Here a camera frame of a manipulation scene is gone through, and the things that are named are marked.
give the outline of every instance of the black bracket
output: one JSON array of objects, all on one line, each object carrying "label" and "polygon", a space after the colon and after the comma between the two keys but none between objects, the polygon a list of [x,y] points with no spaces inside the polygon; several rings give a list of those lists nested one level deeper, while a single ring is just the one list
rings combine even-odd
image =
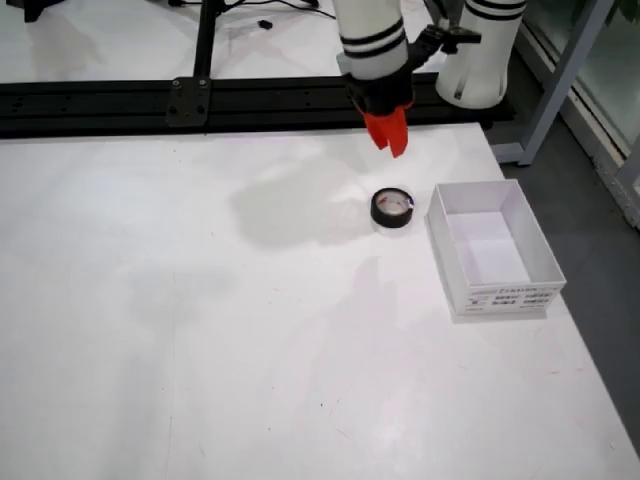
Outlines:
[{"label": "black bracket", "polygon": [[209,118],[211,80],[207,77],[178,77],[171,82],[167,124],[170,127],[204,127]]},{"label": "black bracket", "polygon": [[438,50],[447,55],[458,53],[458,45],[461,43],[480,43],[482,35],[453,25],[442,28],[436,25],[427,25],[416,41],[409,44],[410,68],[415,70],[424,65]]}]

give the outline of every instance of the glass window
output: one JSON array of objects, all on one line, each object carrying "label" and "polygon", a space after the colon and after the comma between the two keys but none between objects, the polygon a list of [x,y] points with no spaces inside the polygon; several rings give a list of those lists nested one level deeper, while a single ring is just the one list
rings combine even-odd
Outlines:
[{"label": "glass window", "polygon": [[[578,75],[587,104],[612,138],[630,147],[640,133],[639,0],[616,0]],[[564,50],[586,0],[531,0],[525,20],[556,57]]]}]

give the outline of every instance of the black tape roll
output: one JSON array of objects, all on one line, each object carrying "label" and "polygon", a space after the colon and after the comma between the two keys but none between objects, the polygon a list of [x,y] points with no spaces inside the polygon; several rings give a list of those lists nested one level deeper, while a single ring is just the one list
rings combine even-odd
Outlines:
[{"label": "black tape roll", "polygon": [[402,228],[413,216],[413,198],[399,188],[383,188],[371,198],[371,218],[381,227]]}]

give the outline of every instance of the white box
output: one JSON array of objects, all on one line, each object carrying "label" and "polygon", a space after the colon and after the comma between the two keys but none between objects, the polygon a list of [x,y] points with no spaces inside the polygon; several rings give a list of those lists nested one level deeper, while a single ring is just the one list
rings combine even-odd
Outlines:
[{"label": "white box", "polygon": [[426,221],[458,315],[544,311],[566,283],[515,180],[438,184]]}]

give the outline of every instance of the black metal rail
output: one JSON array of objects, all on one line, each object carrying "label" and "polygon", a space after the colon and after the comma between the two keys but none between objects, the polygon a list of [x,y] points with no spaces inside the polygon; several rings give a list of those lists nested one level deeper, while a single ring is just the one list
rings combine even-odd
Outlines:
[{"label": "black metal rail", "polygon": [[200,24],[196,43],[196,60],[193,67],[194,77],[211,75],[211,55],[216,32],[216,16],[219,0],[202,0],[200,7]]},{"label": "black metal rail", "polygon": [[[511,120],[505,100],[466,110],[442,100],[436,74],[414,75],[410,125]],[[213,80],[202,126],[167,123],[171,81],[0,85],[0,138],[167,135],[360,128],[364,123],[340,77]]]}]

